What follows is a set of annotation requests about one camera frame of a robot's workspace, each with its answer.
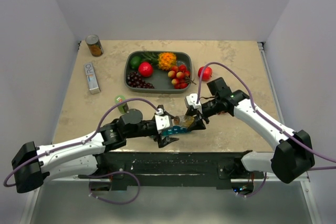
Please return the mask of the amber pill bottle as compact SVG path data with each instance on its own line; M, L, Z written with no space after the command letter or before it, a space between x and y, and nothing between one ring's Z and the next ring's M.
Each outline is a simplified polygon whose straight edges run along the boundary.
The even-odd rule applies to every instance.
M179 115L175 116L173 119L173 123L175 126L183 127L183 128L188 128L191 126L195 121L195 118L193 116L189 115Z

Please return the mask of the teal weekly pill organizer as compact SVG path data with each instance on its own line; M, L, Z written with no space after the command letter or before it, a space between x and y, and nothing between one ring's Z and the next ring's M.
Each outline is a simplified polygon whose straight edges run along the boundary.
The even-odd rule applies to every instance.
M187 128L180 126L173 126L170 129L163 131L161 134L163 136L177 135L177 134L185 134L188 133Z

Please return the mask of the green pill bottle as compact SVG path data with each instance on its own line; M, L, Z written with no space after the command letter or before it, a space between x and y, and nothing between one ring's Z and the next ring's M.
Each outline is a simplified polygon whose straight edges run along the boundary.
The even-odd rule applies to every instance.
M129 110L128 104L126 102L123 103L123 101L125 101L124 96L118 95L115 97L114 101L115 101L115 104L118 105L118 110L121 114L125 114L128 112Z

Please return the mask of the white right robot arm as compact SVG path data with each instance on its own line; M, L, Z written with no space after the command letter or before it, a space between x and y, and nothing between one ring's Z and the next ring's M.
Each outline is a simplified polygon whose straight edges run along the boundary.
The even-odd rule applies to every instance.
M237 177L246 178L252 172L273 173L288 184L314 167L314 155L309 151L311 138L306 131L295 131L281 124L255 105L242 90L232 91L223 78L207 86L213 99L200 103L196 93L185 98L186 115L195 118L188 131L204 130L209 117L226 112L246 123L273 150L272 153L247 152L234 165Z

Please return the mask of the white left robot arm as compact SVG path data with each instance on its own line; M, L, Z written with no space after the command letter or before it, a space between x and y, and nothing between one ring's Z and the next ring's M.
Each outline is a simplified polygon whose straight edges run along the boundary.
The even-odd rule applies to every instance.
M173 126L173 116L159 106L150 120L141 111L131 109L126 114L96 131L61 144L36 146L28 142L21 146L12 159L14 187L19 194L40 187L51 177L51 170L87 155L100 155L126 145L127 139L151 136L163 148L171 140L162 135Z

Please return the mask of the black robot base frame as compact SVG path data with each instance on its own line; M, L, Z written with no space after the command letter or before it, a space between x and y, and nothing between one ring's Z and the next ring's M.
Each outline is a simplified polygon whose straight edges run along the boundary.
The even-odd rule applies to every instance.
M251 173L241 163L243 152L108 152L96 155L95 176L111 172L113 190L129 186L215 187L242 186Z

